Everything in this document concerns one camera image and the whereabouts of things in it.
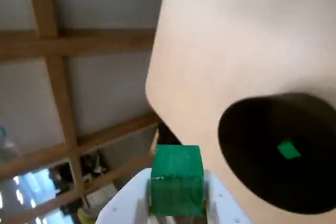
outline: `wooden frame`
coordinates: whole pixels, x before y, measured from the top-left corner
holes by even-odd
[[[0,164],[0,179],[9,179],[67,158],[70,160],[75,189],[36,208],[26,210],[9,220],[2,220],[5,223],[30,221],[127,174],[152,160],[158,139],[158,133],[156,133],[153,144],[145,155],[94,179],[90,183],[84,184],[79,160],[80,155],[99,148],[121,136],[158,123],[160,120],[156,114],[149,113],[133,120],[113,125],[99,132],[77,137],[68,92],[64,56],[150,50],[153,45],[155,30],[108,29],[64,30],[59,32],[53,0],[31,0],[31,3],[36,21],[36,31],[0,32],[0,44],[2,45],[0,48],[0,61],[32,57],[44,58],[58,110],[64,142],[18,157],[5,164]]]

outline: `tabletop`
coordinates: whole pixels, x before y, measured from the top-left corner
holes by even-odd
[[[253,223],[334,223],[247,189],[228,167],[218,122],[233,102],[309,92],[336,105],[334,0],[163,0],[146,82],[148,101],[183,144],[200,146]]]

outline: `dark opening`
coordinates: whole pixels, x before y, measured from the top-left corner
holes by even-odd
[[[307,94],[231,105],[218,128],[222,153],[241,182],[270,204],[301,214],[336,207],[336,112]]]

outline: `green cube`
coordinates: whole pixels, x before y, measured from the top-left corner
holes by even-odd
[[[204,172],[194,145],[158,145],[151,173],[154,215],[203,215]]]
[[[279,152],[285,157],[285,159],[293,159],[301,157],[301,154],[295,148],[291,141],[284,141],[278,146]]]

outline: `white robot part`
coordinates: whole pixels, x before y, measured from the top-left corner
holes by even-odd
[[[157,224],[155,216],[149,216],[151,169],[147,168],[133,177],[101,210],[96,224]],[[204,170],[204,187],[207,201],[208,224],[250,224],[221,181],[209,170]],[[166,223],[175,224],[173,217]]]

